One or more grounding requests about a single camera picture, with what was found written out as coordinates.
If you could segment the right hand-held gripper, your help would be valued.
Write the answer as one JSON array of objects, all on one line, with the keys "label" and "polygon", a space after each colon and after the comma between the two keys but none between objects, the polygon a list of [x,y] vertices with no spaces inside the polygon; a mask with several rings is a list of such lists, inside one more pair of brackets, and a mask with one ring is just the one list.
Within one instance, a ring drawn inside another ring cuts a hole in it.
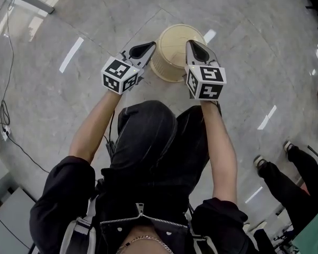
[{"label": "right hand-held gripper", "polygon": [[226,72],[219,65],[215,53],[203,43],[195,40],[186,42],[187,74],[186,85],[190,98],[219,99],[223,87],[226,85]]}]

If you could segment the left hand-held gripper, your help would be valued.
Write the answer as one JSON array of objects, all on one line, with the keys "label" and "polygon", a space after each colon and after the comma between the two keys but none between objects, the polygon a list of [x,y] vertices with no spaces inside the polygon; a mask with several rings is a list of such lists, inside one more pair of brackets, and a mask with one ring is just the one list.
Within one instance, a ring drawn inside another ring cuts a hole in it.
[{"label": "left hand-held gripper", "polygon": [[119,95],[134,87],[155,49],[156,43],[151,41],[126,48],[116,57],[111,56],[101,70],[102,85]]}]

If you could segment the beige plastic basket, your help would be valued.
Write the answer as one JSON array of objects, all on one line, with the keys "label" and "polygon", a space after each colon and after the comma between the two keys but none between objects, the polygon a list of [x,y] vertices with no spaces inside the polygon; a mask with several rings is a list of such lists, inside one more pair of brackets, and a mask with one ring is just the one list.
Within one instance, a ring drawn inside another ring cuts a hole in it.
[{"label": "beige plastic basket", "polygon": [[172,25],[161,33],[150,61],[152,71],[159,78],[171,83],[184,81],[188,40],[206,43],[197,29],[186,24]]}]

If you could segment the person's right forearm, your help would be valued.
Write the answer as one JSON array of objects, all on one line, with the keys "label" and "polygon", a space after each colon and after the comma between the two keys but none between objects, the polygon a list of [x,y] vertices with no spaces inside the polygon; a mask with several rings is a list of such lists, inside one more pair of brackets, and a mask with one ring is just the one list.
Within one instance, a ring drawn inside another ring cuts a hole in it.
[{"label": "person's right forearm", "polygon": [[208,152],[213,178],[213,197],[237,202],[237,158],[219,109],[213,102],[202,101]]}]

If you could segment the person's left forearm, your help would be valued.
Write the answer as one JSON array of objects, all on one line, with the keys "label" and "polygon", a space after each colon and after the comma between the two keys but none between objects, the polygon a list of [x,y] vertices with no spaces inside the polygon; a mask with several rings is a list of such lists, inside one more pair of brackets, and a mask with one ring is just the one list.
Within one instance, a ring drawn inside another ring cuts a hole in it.
[{"label": "person's left forearm", "polygon": [[93,161],[121,95],[107,91],[75,133],[69,155]]}]

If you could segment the person's black trousers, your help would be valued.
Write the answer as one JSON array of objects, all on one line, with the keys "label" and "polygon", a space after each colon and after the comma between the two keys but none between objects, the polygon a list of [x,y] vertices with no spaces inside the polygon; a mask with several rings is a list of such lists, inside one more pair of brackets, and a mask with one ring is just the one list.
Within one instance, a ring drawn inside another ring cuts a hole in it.
[{"label": "person's black trousers", "polygon": [[109,183],[168,187],[189,195],[209,161],[200,105],[179,116],[160,101],[124,108],[111,165],[101,173]]}]

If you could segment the person's black zip jacket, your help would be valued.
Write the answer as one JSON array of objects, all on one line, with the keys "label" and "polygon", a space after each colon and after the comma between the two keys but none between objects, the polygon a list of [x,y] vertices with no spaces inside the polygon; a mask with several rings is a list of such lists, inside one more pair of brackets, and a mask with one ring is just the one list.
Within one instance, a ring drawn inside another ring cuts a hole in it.
[{"label": "person's black zip jacket", "polygon": [[204,200],[191,220],[188,202],[173,186],[122,186],[113,173],[97,184],[90,164],[74,156],[65,157],[49,173],[42,196],[30,212],[30,232],[41,254],[59,254],[71,221],[86,214],[95,197],[95,254],[116,254],[130,230],[138,224],[153,226],[173,254],[197,254],[193,235],[210,239],[207,249],[214,254],[254,254],[243,231],[245,213],[229,201]]}]

